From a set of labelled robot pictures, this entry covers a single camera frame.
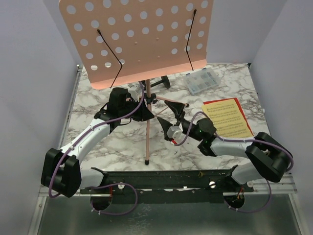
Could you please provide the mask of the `pink perforated music stand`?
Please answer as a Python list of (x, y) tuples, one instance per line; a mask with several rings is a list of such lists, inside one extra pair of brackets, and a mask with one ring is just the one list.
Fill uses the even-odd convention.
[(61, 0), (94, 89), (201, 69), (211, 0)]

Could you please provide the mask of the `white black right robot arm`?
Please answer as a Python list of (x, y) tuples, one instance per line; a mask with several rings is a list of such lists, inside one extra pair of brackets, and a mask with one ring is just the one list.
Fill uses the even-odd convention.
[(260, 132), (250, 139), (226, 139), (217, 134), (217, 129), (208, 115), (194, 123), (184, 118), (183, 103), (167, 100), (165, 104), (177, 120), (175, 124), (171, 124), (158, 118), (166, 141), (173, 141), (175, 146), (181, 146), (188, 138), (192, 138), (199, 142), (198, 149), (205, 156), (228, 155), (249, 159), (249, 163), (235, 165), (228, 173), (225, 187), (231, 192), (237, 191), (249, 181), (262, 178), (278, 183), (294, 166), (292, 154), (267, 133)]

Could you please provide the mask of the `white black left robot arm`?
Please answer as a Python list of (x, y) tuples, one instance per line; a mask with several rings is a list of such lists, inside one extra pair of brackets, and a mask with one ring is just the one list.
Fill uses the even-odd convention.
[(141, 122), (154, 118), (145, 104), (145, 97), (134, 99), (128, 89), (113, 88), (109, 101), (93, 117), (88, 127), (67, 145), (60, 149), (51, 148), (45, 155), (41, 184), (48, 188), (48, 194), (72, 197), (77, 190), (93, 188), (104, 193), (109, 186), (106, 173), (92, 167), (82, 169), (81, 163), (89, 152), (114, 129), (122, 119)]

